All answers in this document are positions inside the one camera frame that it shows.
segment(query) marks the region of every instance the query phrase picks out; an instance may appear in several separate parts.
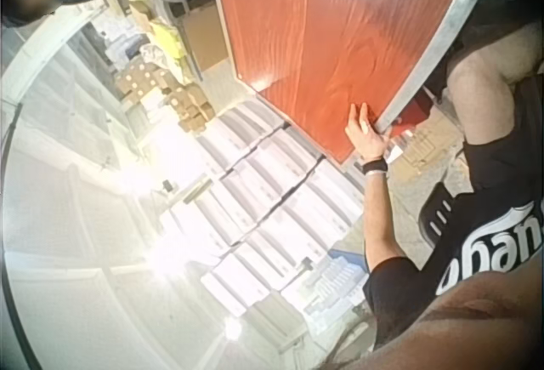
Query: white box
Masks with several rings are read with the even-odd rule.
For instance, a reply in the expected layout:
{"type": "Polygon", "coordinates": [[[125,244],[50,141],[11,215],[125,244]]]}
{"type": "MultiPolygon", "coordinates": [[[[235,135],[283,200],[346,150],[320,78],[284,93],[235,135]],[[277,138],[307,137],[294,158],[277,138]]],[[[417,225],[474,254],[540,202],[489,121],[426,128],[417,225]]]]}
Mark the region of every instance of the white box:
{"type": "Polygon", "coordinates": [[[251,120],[247,122],[247,118],[235,108],[226,111],[219,119],[240,136],[250,148],[255,147],[265,135],[265,131],[261,127],[251,120]]]}
{"type": "Polygon", "coordinates": [[[251,187],[253,195],[267,208],[272,208],[281,200],[281,195],[272,185],[259,174],[252,164],[242,160],[235,166],[235,171],[240,175],[246,187],[251,187]]]}
{"type": "Polygon", "coordinates": [[[309,227],[312,233],[331,249],[336,241],[342,240],[349,232],[351,223],[337,213],[306,184],[298,187],[284,206],[292,215],[309,227]]]}
{"type": "Polygon", "coordinates": [[[240,317],[246,313],[246,307],[213,274],[204,275],[201,282],[234,317],[240,317]]]}
{"type": "Polygon", "coordinates": [[[230,160],[221,153],[206,136],[197,136],[196,147],[211,179],[220,179],[226,174],[230,160]]]}
{"type": "Polygon", "coordinates": [[[194,204],[179,202],[172,206],[172,214],[178,221],[182,233],[193,243],[201,246],[213,256],[221,256],[229,251],[229,245],[207,220],[202,211],[194,204]]]}
{"type": "Polygon", "coordinates": [[[222,181],[215,182],[209,190],[243,234],[247,234],[257,226],[257,221],[243,208],[222,181]]]}
{"type": "Polygon", "coordinates": [[[286,153],[305,174],[315,166],[317,160],[310,155],[290,134],[285,130],[279,129],[274,132],[270,139],[276,143],[281,150],[286,153]]]}
{"type": "Polygon", "coordinates": [[[176,220],[172,216],[172,213],[170,213],[170,210],[165,211],[161,214],[159,217],[159,221],[161,221],[162,228],[164,228],[165,234],[174,234],[182,236],[183,233],[178,227],[178,223],[176,223],[176,220]]]}
{"type": "Polygon", "coordinates": [[[318,164],[307,184],[351,225],[363,214],[362,191],[329,161],[318,164]]]}
{"type": "Polygon", "coordinates": [[[281,196],[306,177],[306,171],[270,138],[261,142],[246,160],[281,196]]]}
{"type": "Polygon", "coordinates": [[[270,291],[253,275],[234,254],[227,255],[213,269],[213,274],[227,285],[247,307],[266,298],[270,291]]]}
{"type": "Polygon", "coordinates": [[[209,191],[198,196],[195,204],[228,245],[232,246],[243,238],[244,233],[209,191]]]}
{"type": "Polygon", "coordinates": [[[273,110],[258,100],[242,102],[236,109],[257,123],[266,134],[271,134],[285,123],[273,110]]]}
{"type": "Polygon", "coordinates": [[[276,241],[270,238],[266,231],[255,230],[247,239],[247,243],[263,255],[283,276],[289,276],[297,271],[298,263],[295,263],[282,247],[275,245],[276,241]]]}
{"type": "Polygon", "coordinates": [[[261,225],[299,265],[305,258],[318,262],[326,250],[282,207],[277,208],[261,225]]]}
{"type": "Polygon", "coordinates": [[[235,256],[241,261],[244,261],[246,266],[250,267],[258,276],[273,289],[282,289],[289,281],[297,274],[297,271],[292,269],[289,275],[284,275],[279,272],[266,258],[264,258],[251,245],[244,243],[235,251],[235,256]]]}
{"type": "Polygon", "coordinates": [[[256,196],[258,191],[252,190],[251,186],[246,185],[238,172],[230,172],[221,182],[255,223],[263,219],[270,211],[271,207],[256,196]]]}

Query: stacked boxes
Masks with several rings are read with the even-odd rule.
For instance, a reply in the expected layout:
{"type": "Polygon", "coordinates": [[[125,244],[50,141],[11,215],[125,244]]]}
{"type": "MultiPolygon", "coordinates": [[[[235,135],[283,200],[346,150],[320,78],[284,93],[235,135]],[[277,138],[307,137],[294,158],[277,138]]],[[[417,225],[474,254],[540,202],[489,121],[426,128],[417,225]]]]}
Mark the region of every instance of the stacked boxes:
{"type": "Polygon", "coordinates": [[[116,86],[133,104],[140,102],[151,90],[158,87],[153,76],[157,66],[145,63],[141,57],[130,62],[128,68],[116,75],[116,86]]]}
{"type": "Polygon", "coordinates": [[[128,107],[140,103],[154,90],[162,91],[185,132],[200,132],[215,117],[215,110],[198,85],[184,87],[170,71],[145,63],[141,57],[132,60],[125,71],[116,75],[115,82],[125,95],[123,102],[127,102],[128,107]]]}
{"type": "Polygon", "coordinates": [[[215,117],[215,111],[201,87],[192,83],[187,87],[176,87],[171,104],[179,116],[179,126],[185,132],[201,132],[206,123],[215,117]]]}

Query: white logo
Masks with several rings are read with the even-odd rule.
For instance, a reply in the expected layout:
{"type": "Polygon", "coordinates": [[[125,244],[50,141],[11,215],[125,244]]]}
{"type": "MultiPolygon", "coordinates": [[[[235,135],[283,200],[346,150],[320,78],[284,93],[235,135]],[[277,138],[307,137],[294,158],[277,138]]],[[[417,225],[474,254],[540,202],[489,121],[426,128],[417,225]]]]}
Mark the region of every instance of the white logo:
{"type": "Polygon", "coordinates": [[[506,214],[470,233],[462,244],[460,258],[446,269],[437,295],[441,295],[478,272],[509,272],[535,253],[542,244],[538,219],[531,214],[534,203],[511,208],[506,214]]]}

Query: finger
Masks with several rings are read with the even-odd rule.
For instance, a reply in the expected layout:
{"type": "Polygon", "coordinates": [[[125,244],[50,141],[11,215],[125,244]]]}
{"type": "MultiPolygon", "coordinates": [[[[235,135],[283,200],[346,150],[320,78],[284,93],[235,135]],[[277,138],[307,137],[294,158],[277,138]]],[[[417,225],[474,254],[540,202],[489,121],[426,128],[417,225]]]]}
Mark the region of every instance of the finger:
{"type": "Polygon", "coordinates": [[[349,106],[349,120],[357,120],[357,108],[355,107],[355,104],[349,106]]]}
{"type": "Polygon", "coordinates": [[[359,124],[363,134],[368,134],[371,130],[371,125],[368,123],[368,105],[364,103],[360,107],[359,124]]]}
{"type": "Polygon", "coordinates": [[[366,103],[360,106],[359,122],[368,124],[368,105],[366,103]]]}
{"type": "Polygon", "coordinates": [[[351,104],[349,107],[348,128],[353,130],[360,129],[359,123],[357,122],[357,107],[355,104],[351,104]]]}
{"type": "Polygon", "coordinates": [[[385,129],[385,132],[383,132],[383,136],[387,139],[390,139],[392,132],[393,132],[393,125],[390,125],[387,129],[385,129]]]}

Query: forearm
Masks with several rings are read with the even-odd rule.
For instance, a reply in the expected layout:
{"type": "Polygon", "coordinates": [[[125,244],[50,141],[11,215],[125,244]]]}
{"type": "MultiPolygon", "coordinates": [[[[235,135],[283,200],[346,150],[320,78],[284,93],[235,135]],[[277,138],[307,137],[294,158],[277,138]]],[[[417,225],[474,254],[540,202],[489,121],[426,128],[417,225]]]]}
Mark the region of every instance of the forearm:
{"type": "Polygon", "coordinates": [[[386,259],[404,255],[394,237],[393,210],[386,174],[365,177],[363,233],[365,254],[370,270],[386,259]]]}

